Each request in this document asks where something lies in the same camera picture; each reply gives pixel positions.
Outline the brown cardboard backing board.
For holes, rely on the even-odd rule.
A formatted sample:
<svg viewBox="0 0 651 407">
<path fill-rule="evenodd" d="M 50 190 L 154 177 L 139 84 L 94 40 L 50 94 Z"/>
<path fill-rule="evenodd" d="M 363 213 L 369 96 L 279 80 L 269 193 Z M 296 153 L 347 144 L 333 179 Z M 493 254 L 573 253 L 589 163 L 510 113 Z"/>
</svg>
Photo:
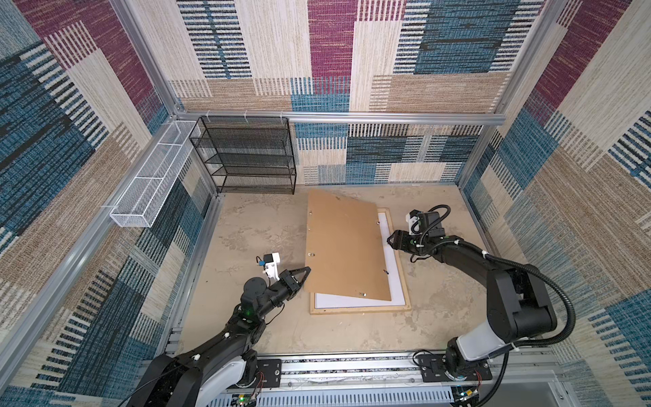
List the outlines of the brown cardboard backing board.
<svg viewBox="0 0 651 407">
<path fill-rule="evenodd" d="M 310 191 L 305 265 L 311 293 L 390 300 L 377 206 Z"/>
</svg>

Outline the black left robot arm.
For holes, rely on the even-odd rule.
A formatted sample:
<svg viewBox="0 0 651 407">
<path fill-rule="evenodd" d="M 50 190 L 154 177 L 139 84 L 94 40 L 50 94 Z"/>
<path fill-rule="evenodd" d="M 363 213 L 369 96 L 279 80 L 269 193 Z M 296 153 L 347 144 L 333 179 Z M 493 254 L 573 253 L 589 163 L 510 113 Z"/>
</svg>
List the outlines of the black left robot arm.
<svg viewBox="0 0 651 407">
<path fill-rule="evenodd" d="M 240 303 L 221 332 L 184 354 L 154 358 L 120 405 L 195 406 L 237 383 L 252 383 L 257 364 L 253 347 L 266 329 L 266 316 L 293 299 L 310 273 L 306 266 L 283 271 L 271 285 L 261 277 L 246 281 Z"/>
</svg>

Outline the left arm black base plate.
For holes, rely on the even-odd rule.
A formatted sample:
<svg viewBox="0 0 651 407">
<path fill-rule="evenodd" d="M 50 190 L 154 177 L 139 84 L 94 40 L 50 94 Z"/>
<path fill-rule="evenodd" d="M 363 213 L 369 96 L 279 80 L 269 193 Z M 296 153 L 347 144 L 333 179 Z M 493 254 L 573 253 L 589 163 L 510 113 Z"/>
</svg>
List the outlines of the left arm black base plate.
<svg viewBox="0 0 651 407">
<path fill-rule="evenodd" d="M 256 388 L 279 388 L 281 386 L 282 360 L 261 359 L 257 362 Z"/>
</svg>

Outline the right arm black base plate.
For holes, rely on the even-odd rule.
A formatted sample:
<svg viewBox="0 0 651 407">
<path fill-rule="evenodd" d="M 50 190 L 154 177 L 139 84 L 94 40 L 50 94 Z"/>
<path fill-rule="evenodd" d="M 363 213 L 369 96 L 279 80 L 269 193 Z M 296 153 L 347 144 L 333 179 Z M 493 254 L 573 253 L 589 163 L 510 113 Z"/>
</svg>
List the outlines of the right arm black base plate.
<svg viewBox="0 0 651 407">
<path fill-rule="evenodd" d="M 413 355 L 424 383 L 484 382 L 493 379 L 486 361 L 471 362 L 469 366 L 463 366 L 459 372 L 452 374 L 448 372 L 444 359 L 444 354 L 422 352 Z"/>
</svg>

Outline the light wooden picture frame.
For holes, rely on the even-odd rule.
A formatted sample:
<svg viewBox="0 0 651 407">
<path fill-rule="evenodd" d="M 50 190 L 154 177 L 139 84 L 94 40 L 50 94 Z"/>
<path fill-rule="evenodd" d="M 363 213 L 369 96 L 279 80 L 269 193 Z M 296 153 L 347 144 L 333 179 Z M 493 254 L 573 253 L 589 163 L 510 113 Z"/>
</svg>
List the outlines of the light wooden picture frame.
<svg viewBox="0 0 651 407">
<path fill-rule="evenodd" d="M 383 238 L 385 256 L 385 275 L 388 277 L 390 300 L 367 297 L 349 297 L 327 293 L 317 293 L 316 288 L 309 288 L 310 315 L 352 315 L 370 313 L 407 312 L 412 310 L 412 302 L 407 286 L 401 259 L 396 251 L 386 243 L 394 232 L 389 209 L 378 209 L 378 224 Z"/>
</svg>

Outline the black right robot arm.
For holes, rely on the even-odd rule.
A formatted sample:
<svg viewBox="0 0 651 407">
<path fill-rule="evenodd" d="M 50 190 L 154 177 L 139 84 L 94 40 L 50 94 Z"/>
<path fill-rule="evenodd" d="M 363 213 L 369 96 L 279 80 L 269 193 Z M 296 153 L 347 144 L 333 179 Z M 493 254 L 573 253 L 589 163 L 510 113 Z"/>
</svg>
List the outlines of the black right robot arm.
<svg viewBox="0 0 651 407">
<path fill-rule="evenodd" d="M 409 254 L 414 263 L 435 259 L 486 288 L 485 321 L 451 339 L 442 361 L 447 376 L 460 381 L 516 342 L 554 331 L 558 321 L 544 280 L 523 265 L 509 265 L 462 237 L 448 235 L 442 221 L 450 212 L 447 205 L 427 212 L 412 210 L 407 215 L 408 229 L 393 232 L 387 243 Z"/>
</svg>

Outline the autumn forest photo print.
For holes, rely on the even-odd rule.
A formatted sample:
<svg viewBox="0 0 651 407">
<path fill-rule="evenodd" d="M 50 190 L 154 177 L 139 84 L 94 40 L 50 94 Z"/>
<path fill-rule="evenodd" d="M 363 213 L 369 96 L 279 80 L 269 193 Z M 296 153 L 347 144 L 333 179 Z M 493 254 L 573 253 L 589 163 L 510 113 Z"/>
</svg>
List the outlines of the autumn forest photo print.
<svg viewBox="0 0 651 407">
<path fill-rule="evenodd" d="M 371 203 L 309 199 L 306 266 L 311 268 L 310 314 L 411 309 L 399 255 L 388 244 L 388 210 Z"/>
</svg>

